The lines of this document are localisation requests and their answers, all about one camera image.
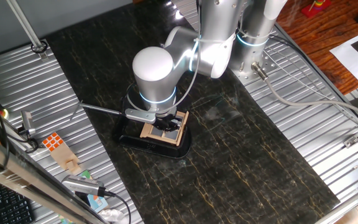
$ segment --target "red object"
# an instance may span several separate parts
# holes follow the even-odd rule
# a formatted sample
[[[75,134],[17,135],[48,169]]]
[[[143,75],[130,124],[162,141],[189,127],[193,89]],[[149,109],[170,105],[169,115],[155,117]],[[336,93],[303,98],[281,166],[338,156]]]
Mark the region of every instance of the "red object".
[[[316,7],[316,6],[313,6],[311,8],[311,10],[309,11],[310,7],[311,7],[312,4],[304,7],[302,9],[302,13],[307,16],[308,18],[312,18],[313,16],[315,16],[318,12],[326,9],[328,6],[331,5],[331,1],[330,0],[326,0],[320,7]]]

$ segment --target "gray cable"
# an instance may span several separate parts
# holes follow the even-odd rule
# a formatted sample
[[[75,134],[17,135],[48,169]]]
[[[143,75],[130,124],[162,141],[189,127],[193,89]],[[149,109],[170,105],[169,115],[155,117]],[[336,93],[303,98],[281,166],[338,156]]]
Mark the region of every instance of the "gray cable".
[[[356,112],[358,112],[358,108],[352,105],[349,105],[347,103],[343,103],[343,102],[339,102],[339,101],[334,101],[334,100],[321,100],[321,101],[314,101],[314,102],[304,102],[304,103],[295,103],[295,102],[291,102],[288,101],[284,98],[282,98],[273,88],[272,84],[270,83],[270,81],[268,79],[265,80],[266,85],[270,88],[270,91],[272,91],[273,95],[275,95],[277,97],[278,100],[280,100],[281,102],[285,103],[286,105],[290,105],[290,106],[312,106],[312,105],[322,105],[322,104],[332,104],[332,105],[341,105],[344,106],[346,108],[352,109]]]

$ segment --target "orange grid sticker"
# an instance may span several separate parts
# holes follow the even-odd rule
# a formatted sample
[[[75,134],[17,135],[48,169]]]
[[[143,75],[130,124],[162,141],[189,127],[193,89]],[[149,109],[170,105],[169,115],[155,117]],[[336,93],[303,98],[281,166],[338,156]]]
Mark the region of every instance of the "orange grid sticker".
[[[42,141],[42,144],[44,144],[44,146],[51,152],[63,143],[63,139],[57,133],[52,133],[49,137]]]

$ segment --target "wooden frame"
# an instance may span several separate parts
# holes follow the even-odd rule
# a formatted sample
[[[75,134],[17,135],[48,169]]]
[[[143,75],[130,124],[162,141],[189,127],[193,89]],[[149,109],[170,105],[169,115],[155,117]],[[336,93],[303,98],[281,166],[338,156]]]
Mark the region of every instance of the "wooden frame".
[[[152,134],[153,128],[156,128],[156,127],[154,127],[151,124],[144,124],[142,132],[140,134],[140,137],[141,138],[152,138],[152,139],[156,139],[156,140],[163,141],[163,142],[168,142],[170,144],[174,144],[176,146],[179,146],[181,136],[183,134],[183,130],[185,129],[185,125],[186,125],[186,122],[187,122],[187,117],[189,116],[189,112],[182,113],[182,112],[178,111],[177,116],[182,118],[182,122],[181,122],[181,126],[180,126],[179,130],[177,130],[178,135],[177,135],[175,140],[170,139],[170,138],[166,138],[165,135],[166,135],[167,132],[165,132],[165,131],[162,131],[161,136]]]

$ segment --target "wooden block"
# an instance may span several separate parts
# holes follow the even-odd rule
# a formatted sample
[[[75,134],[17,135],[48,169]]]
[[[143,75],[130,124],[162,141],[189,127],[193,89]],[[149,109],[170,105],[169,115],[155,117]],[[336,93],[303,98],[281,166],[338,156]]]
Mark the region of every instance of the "wooden block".
[[[74,161],[70,161],[66,163],[68,170],[71,171],[71,173],[73,173],[74,175],[80,174],[81,172],[81,168],[79,167],[79,165],[74,162]]]
[[[57,133],[52,133],[42,143],[49,149],[50,155],[62,169],[68,169],[75,175],[81,172],[81,168],[78,165],[80,160]]]
[[[169,132],[166,132],[166,131],[162,131],[161,136],[153,134],[152,133],[153,129],[155,129],[156,127],[152,126],[151,124],[144,124],[142,132],[140,134],[140,137],[141,138],[152,138],[152,139],[156,139],[159,141],[163,141],[163,142],[167,142],[167,143],[179,146],[180,140],[181,140],[181,137],[183,134],[183,130],[185,129],[187,118],[189,116],[189,112],[182,113],[180,111],[177,111],[177,116],[182,118],[182,122],[181,122],[179,130],[177,130],[178,134],[175,139],[168,138],[167,136],[168,136]]]

